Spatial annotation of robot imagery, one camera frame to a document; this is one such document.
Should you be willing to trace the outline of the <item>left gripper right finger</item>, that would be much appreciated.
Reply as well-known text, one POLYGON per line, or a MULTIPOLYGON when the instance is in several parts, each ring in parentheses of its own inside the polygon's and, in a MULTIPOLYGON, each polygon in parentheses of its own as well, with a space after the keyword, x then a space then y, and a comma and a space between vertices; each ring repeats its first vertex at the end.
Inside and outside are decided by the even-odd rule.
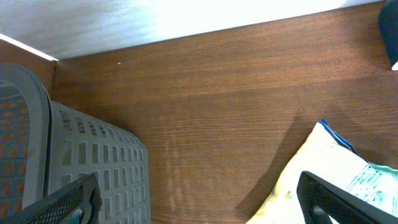
POLYGON ((297 198, 306 224, 329 223, 397 223, 390 215, 345 192, 319 176, 303 171, 297 186, 297 198))

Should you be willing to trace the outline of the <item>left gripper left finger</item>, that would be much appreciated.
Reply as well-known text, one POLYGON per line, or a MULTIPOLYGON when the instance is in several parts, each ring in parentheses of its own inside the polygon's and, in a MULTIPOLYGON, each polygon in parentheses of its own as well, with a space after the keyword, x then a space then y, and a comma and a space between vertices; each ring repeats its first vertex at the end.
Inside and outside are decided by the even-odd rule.
POLYGON ((1 223, 97 224, 102 206, 98 180, 86 174, 1 223))

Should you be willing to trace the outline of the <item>cream snack bag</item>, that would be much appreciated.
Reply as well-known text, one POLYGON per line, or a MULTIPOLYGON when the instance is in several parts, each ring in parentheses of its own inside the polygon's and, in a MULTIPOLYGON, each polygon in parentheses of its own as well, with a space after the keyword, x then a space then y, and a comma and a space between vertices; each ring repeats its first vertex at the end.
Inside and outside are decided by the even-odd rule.
POLYGON ((304 223, 297 198, 297 186, 303 171, 309 171, 346 191, 369 163, 359 156, 350 142, 321 120, 285 166, 271 194, 249 222, 304 223))

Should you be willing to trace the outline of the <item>teal snack pouch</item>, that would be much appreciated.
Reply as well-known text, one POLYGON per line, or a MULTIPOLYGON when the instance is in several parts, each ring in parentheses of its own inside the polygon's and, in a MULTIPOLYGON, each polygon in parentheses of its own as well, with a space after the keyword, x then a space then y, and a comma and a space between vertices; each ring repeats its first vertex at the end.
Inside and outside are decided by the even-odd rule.
POLYGON ((369 163, 346 191, 368 204, 397 217, 397 170, 369 163))

